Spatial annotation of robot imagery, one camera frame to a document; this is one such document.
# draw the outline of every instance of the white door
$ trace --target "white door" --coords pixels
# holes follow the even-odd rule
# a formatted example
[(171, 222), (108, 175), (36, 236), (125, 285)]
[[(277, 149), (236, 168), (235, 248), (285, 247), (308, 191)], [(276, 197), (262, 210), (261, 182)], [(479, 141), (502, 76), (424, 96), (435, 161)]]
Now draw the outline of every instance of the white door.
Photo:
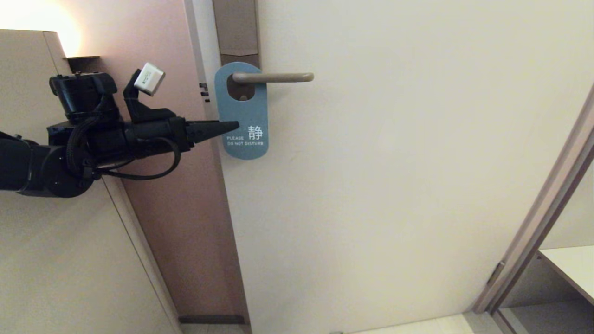
[(257, 2), (262, 71), (315, 80), (268, 85), (265, 156), (222, 153), (254, 333), (468, 310), (592, 85), (592, 1)]
[[(69, 74), (57, 35), (0, 30), (0, 45), (0, 131), (47, 144), (64, 121), (48, 80)], [(180, 332), (111, 196), (103, 181), (76, 198), (0, 192), (0, 333)]]

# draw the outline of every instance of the door handle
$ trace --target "door handle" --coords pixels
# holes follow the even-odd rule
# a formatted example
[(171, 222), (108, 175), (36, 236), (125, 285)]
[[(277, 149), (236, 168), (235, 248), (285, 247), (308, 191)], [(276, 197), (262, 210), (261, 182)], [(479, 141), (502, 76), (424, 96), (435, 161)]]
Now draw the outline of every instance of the door handle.
[(314, 79), (313, 73), (233, 73), (233, 81), (248, 83), (305, 83)]

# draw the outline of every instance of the door hinge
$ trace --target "door hinge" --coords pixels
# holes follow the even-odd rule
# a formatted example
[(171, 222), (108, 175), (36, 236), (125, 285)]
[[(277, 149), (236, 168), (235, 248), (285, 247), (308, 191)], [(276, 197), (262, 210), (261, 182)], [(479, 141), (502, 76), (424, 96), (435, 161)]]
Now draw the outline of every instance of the door hinge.
[(487, 286), (489, 286), (489, 285), (493, 284), (493, 282), (495, 282), (497, 277), (499, 277), (499, 274), (503, 271), (503, 267), (505, 267), (505, 262), (501, 261), (501, 262), (497, 263), (497, 265), (495, 266), (495, 269), (493, 270), (493, 273), (491, 274), (491, 277), (489, 277), (489, 280), (486, 282)]

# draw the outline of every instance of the chinese character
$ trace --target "chinese character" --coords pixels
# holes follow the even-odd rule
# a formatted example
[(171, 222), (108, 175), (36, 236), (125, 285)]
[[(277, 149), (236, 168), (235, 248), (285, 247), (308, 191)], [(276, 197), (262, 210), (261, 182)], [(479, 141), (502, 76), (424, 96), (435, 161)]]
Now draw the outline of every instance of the chinese character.
[(260, 140), (262, 129), (260, 127), (248, 127), (248, 136), (250, 140)]

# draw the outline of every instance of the door frame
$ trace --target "door frame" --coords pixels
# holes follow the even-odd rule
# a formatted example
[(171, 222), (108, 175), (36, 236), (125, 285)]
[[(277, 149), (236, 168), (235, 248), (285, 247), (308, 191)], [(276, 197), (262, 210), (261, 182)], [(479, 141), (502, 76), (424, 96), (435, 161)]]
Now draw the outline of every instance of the door frame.
[(594, 86), (536, 200), (473, 311), (493, 314), (511, 291), (557, 221), (594, 158)]

